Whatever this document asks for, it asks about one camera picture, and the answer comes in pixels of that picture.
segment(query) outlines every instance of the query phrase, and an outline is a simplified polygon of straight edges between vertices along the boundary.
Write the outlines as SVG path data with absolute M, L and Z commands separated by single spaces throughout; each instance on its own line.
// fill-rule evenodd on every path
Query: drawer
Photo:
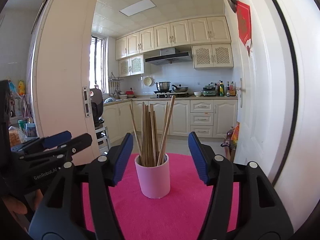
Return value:
M 191 132 L 195 132 L 198 137 L 211 137 L 213 135 L 213 126 L 191 125 Z
M 213 113 L 213 100 L 190 100 L 190 112 Z
M 190 113 L 191 125 L 213 125 L 213 113 Z

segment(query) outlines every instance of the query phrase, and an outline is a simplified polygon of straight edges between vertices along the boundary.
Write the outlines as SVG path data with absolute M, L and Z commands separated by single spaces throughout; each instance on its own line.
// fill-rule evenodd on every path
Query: yellow toy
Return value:
M 19 92 L 18 92 L 19 96 L 23 96 L 26 93 L 23 80 L 19 80 L 18 90 L 19 90 Z

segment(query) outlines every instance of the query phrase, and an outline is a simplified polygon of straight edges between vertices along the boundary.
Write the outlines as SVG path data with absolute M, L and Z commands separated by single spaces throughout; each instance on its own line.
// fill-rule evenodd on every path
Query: plate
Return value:
M 150 77 L 145 77 L 143 79 L 143 83 L 145 84 L 145 86 L 150 86 L 152 84 L 152 79 Z

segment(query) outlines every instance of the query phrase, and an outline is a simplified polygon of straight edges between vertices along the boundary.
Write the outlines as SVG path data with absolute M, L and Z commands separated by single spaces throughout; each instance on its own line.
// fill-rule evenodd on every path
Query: pink tablecloth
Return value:
M 196 172 L 191 156 L 169 154 L 171 191 L 162 199 L 149 199 L 140 190 L 130 156 L 121 182 L 110 189 L 113 206 L 126 240 L 194 240 L 201 229 L 212 187 Z M 236 228 L 239 184 L 234 183 L 228 231 Z M 83 205 L 87 229 L 94 231 L 88 184 L 83 185 Z

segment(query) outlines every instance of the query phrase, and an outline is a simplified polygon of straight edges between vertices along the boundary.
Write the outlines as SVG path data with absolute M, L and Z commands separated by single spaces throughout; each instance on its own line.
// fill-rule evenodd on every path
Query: white bowl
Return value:
M 199 97 L 199 96 L 202 95 L 202 92 L 194 92 L 194 94 L 195 94 L 196 97 Z

